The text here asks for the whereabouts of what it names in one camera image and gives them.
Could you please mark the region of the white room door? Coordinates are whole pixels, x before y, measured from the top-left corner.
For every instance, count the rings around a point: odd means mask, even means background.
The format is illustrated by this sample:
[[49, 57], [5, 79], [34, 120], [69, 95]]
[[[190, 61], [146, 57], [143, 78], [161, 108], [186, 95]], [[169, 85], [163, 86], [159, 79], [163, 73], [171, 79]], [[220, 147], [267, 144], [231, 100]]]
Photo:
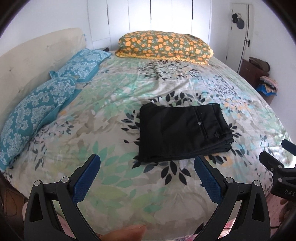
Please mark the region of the white room door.
[[[232, 15], [240, 13], [245, 22], [244, 29], [240, 30], [232, 22]], [[239, 72], [242, 59], [248, 60], [251, 52], [253, 37], [254, 14], [252, 4], [234, 3], [231, 6], [231, 26], [228, 34], [227, 55], [225, 64], [235, 72]]]

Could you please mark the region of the floral bed sheet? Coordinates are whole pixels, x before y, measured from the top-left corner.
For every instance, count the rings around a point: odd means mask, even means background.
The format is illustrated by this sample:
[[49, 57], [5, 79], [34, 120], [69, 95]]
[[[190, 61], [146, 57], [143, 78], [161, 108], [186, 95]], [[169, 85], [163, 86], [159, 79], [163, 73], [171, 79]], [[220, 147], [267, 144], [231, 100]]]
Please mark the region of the floral bed sheet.
[[144, 224], [146, 240], [192, 235], [216, 205], [193, 160], [140, 164], [139, 110], [146, 103], [190, 106], [218, 103], [234, 134], [229, 152], [208, 157], [237, 182], [259, 180], [265, 194], [272, 175], [259, 162], [267, 151], [286, 167], [295, 159], [281, 147], [289, 135], [275, 112], [241, 76], [216, 58], [208, 65], [111, 56], [55, 122], [42, 128], [4, 176], [29, 196], [34, 181], [71, 175], [91, 154], [101, 168], [79, 209], [95, 232]]

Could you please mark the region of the black hanging bag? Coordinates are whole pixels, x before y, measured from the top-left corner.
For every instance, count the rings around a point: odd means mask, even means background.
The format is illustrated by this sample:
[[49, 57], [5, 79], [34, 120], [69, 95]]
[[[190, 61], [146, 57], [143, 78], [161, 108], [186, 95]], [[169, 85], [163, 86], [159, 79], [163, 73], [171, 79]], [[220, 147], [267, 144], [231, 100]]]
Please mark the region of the black hanging bag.
[[236, 24], [236, 26], [237, 26], [238, 29], [240, 29], [240, 30], [244, 29], [245, 22], [242, 19], [240, 13], [238, 13], [238, 14], [237, 13], [234, 13], [232, 15], [232, 22]]

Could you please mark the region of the near blue patterned pillow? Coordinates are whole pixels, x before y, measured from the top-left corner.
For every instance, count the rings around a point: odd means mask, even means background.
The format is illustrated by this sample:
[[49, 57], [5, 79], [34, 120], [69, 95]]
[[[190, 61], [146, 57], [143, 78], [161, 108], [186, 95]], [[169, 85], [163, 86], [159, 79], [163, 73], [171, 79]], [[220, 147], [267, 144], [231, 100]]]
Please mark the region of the near blue patterned pillow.
[[41, 84], [20, 101], [1, 131], [2, 171], [12, 164], [42, 126], [55, 120], [64, 103], [74, 96], [75, 90], [75, 78], [57, 77]]

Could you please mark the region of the brown wooden nightstand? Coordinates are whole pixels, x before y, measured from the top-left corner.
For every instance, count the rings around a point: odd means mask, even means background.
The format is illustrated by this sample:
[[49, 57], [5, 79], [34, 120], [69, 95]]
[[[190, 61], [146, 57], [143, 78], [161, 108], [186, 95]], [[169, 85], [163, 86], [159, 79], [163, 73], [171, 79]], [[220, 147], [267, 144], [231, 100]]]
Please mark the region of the brown wooden nightstand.
[[23, 234], [23, 205], [26, 198], [19, 192], [1, 186], [1, 215], [18, 234]]

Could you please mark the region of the white wardrobe doors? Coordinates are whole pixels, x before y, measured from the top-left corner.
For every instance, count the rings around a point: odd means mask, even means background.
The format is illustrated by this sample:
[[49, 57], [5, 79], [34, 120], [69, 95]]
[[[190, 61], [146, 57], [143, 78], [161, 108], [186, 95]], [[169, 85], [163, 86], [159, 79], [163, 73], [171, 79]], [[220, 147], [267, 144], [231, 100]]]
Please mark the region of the white wardrobe doors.
[[88, 18], [95, 49], [118, 49], [121, 36], [135, 31], [191, 34], [210, 41], [211, 1], [88, 1]]

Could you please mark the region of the far blue patterned pillow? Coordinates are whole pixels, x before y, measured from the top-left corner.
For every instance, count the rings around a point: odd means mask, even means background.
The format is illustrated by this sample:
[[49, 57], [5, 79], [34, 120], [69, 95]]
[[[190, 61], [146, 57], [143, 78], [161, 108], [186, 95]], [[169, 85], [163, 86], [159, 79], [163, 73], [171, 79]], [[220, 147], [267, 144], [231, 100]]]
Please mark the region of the far blue patterned pillow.
[[58, 71], [50, 71], [50, 77], [72, 76], [77, 82], [83, 83], [90, 81], [99, 71], [100, 64], [112, 54], [103, 50], [83, 49], [76, 53]]

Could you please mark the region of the cream padded headboard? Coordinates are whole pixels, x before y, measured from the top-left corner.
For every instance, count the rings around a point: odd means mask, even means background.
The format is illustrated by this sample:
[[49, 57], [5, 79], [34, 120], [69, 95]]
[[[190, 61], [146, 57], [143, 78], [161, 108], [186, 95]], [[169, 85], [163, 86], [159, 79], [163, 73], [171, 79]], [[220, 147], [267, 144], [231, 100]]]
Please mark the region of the cream padded headboard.
[[80, 50], [86, 48], [80, 28], [42, 35], [16, 46], [1, 56], [1, 128], [12, 110], [32, 90], [50, 79]]

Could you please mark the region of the pink dotted trousers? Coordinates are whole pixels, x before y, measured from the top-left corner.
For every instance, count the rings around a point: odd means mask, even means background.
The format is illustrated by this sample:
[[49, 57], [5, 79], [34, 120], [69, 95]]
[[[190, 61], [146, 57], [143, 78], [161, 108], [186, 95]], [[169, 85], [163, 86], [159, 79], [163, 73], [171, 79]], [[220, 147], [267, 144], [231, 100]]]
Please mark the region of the pink dotted trousers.
[[[23, 220], [25, 220], [25, 214], [27, 209], [27, 202], [23, 205], [22, 215]], [[67, 221], [58, 215], [60, 224], [62, 225], [63, 231], [70, 237], [75, 237], [73, 232], [71, 231]], [[119, 230], [114, 230], [105, 235], [96, 234], [100, 240], [103, 241], [139, 241], [144, 237], [145, 232], [147, 231], [146, 225], [132, 225], [129, 227], [124, 227]]]

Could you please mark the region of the dark wooden dresser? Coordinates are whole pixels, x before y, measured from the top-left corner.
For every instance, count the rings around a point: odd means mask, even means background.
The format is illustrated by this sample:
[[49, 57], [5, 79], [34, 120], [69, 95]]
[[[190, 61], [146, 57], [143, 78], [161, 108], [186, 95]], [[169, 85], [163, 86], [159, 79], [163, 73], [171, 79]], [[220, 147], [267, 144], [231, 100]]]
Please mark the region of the dark wooden dresser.
[[245, 59], [242, 59], [239, 75], [244, 78], [253, 88], [257, 88], [259, 78], [262, 76], [269, 77], [269, 74], [257, 68]]

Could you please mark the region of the blue patterned pillow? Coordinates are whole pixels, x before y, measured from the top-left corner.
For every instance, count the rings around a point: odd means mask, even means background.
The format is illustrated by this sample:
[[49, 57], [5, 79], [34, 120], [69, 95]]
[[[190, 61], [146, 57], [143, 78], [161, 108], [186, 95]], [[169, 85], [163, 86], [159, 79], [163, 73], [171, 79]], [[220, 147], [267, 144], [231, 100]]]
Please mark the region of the blue patterned pillow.
[[100, 64], [112, 54], [103, 50], [83, 49], [76, 53], [58, 71], [50, 71], [50, 77], [72, 76], [77, 82], [83, 83], [90, 81], [99, 71]]
[[55, 120], [64, 103], [74, 96], [75, 90], [75, 78], [57, 77], [41, 84], [20, 101], [1, 131], [2, 171], [12, 164], [42, 126]]

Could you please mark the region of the pile of clothes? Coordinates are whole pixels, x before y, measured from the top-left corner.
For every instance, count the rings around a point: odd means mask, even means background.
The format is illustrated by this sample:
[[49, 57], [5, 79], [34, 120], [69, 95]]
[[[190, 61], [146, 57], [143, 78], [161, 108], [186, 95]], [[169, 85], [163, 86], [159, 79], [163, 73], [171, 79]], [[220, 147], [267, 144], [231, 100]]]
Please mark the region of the pile of clothes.
[[256, 90], [265, 96], [277, 95], [278, 83], [267, 76], [261, 76], [258, 80]]

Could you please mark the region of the black pants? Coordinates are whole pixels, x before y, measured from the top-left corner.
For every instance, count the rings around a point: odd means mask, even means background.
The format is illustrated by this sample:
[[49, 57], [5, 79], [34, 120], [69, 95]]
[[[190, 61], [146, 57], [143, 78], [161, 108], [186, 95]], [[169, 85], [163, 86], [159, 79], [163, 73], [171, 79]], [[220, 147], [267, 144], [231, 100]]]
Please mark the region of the black pants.
[[219, 104], [140, 108], [139, 152], [142, 163], [208, 156], [231, 149], [233, 134]]

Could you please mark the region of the red patterned rug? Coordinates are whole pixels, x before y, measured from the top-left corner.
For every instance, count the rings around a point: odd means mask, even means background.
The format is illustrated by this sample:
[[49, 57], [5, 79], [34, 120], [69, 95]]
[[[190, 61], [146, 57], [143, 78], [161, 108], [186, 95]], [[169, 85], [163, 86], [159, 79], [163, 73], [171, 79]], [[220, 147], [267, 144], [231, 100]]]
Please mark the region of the red patterned rug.
[[222, 222], [223, 221], [215, 221], [212, 219], [203, 226], [203, 229], [197, 234], [180, 237], [175, 240], [218, 240], [219, 238], [229, 234], [232, 226], [234, 225], [235, 219], [228, 221], [225, 226]]

